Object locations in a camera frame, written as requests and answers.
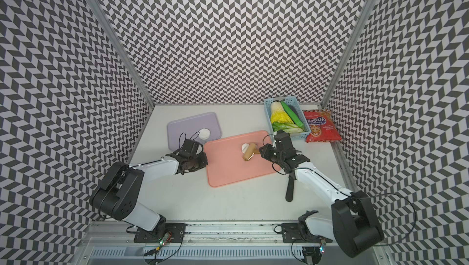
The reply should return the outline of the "wooden dough roller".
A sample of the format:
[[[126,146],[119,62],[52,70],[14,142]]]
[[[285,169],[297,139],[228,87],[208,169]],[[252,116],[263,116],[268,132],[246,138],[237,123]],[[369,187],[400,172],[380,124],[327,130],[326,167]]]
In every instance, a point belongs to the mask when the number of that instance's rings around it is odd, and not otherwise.
[[[256,143],[249,143],[249,148],[245,153],[243,153],[243,160],[250,161],[254,155],[259,155],[260,150],[257,147]]]

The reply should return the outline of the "white dough piece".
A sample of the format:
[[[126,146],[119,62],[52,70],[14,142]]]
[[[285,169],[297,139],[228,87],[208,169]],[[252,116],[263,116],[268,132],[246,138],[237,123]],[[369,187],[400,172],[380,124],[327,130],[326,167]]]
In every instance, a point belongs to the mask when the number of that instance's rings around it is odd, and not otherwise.
[[[241,151],[242,151],[243,153],[245,153],[248,148],[249,148],[249,144],[248,144],[248,143],[243,144],[243,145],[242,145],[242,148],[241,148]]]

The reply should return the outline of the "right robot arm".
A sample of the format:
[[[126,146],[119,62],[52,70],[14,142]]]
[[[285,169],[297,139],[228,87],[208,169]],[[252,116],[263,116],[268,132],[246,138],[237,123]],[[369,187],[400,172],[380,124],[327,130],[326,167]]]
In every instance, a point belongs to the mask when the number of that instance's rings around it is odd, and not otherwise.
[[[274,140],[274,144],[260,147],[261,157],[279,166],[280,174],[288,176],[290,182],[305,184],[330,206],[329,217],[313,210],[298,218],[300,240],[319,243],[320,252],[331,240],[351,258],[384,240],[384,231],[367,194],[353,192],[323,174],[294,148],[288,133],[278,131]]]

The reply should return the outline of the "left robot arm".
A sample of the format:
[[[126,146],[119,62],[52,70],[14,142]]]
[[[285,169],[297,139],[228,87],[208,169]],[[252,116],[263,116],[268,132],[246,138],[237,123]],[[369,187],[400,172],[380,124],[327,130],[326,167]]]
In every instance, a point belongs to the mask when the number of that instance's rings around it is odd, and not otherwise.
[[[113,163],[98,183],[89,203],[99,214],[159,236],[166,230],[166,218],[139,201],[142,185],[166,176],[196,172],[207,165],[203,144],[185,139],[181,148],[156,161],[134,166],[120,161]]]

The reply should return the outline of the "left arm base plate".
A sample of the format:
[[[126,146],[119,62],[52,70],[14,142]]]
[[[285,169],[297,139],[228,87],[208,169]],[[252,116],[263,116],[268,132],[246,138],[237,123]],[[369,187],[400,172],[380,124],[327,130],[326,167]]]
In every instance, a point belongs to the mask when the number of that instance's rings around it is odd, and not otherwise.
[[[134,243],[156,244],[159,243],[166,233],[171,234],[171,243],[182,243],[187,224],[182,222],[166,223],[153,231],[148,232],[138,228],[134,235]]]

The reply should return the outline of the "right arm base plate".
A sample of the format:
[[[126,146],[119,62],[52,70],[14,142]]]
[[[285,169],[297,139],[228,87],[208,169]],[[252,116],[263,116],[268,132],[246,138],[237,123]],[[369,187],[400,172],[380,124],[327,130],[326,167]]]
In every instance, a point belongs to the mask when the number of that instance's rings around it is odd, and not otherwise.
[[[280,234],[282,235],[284,243],[320,243],[321,241],[325,241],[326,243],[333,242],[333,240],[323,236],[316,236],[311,234],[310,230],[303,222],[281,223],[280,228]]]

